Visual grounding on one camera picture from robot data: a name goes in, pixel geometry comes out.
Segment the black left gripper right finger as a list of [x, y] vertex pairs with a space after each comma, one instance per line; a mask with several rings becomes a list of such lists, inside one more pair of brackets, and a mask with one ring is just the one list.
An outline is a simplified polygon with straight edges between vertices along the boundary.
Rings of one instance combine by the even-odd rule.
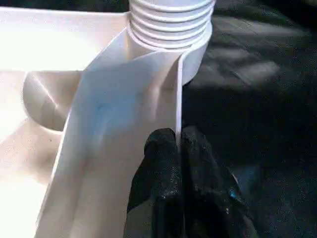
[[185, 229], [189, 238], [253, 238], [255, 226], [238, 183], [204, 134], [181, 134]]

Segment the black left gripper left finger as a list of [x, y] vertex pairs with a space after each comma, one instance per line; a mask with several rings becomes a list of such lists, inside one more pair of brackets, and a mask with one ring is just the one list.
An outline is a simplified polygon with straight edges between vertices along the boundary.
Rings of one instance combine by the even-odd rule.
[[180, 238], [184, 233], [181, 160], [175, 133], [153, 131], [144, 146], [127, 205], [129, 238]]

